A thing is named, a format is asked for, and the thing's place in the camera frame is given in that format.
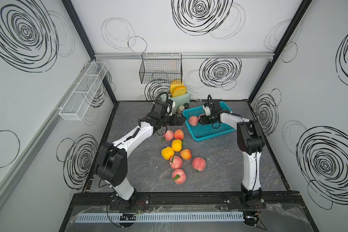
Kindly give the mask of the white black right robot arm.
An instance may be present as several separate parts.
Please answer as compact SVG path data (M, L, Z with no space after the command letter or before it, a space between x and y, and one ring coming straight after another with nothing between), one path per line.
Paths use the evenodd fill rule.
M237 145L242 151L244 164L240 203L243 207L259 204L263 192L260 184L260 158L265 146L259 121L245 119L234 112L222 110L211 115L200 116L199 123L202 125L224 123L236 129Z

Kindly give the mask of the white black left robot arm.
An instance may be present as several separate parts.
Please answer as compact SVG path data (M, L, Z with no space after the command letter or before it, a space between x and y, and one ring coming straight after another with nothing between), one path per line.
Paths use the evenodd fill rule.
M129 201L136 192L127 179L129 155L162 126L182 126L185 121L184 116L150 112L143 119L138 119L138 125L124 137L100 146L94 174L112 187L118 197Z

